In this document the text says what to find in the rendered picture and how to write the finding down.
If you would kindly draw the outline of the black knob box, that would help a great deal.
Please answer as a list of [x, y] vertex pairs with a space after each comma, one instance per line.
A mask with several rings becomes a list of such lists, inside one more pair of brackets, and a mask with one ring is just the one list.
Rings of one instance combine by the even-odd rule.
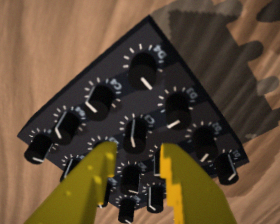
[[140, 208], [164, 210], [163, 143], [179, 146], [222, 185], [236, 183], [236, 168], [249, 163], [227, 120], [150, 15], [44, 104], [17, 137], [30, 144], [28, 162], [46, 158], [64, 169], [60, 182], [99, 144], [116, 142], [114, 176], [98, 207], [111, 203], [124, 224]]

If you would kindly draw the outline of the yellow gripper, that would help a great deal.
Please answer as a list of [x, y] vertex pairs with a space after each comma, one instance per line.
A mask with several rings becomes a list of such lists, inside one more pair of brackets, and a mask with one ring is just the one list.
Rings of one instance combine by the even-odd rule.
[[[107, 179], [114, 176], [116, 155], [116, 142], [99, 144], [23, 224], [94, 224]], [[237, 224], [223, 191], [179, 146], [162, 144], [160, 177], [166, 178], [175, 224]]]

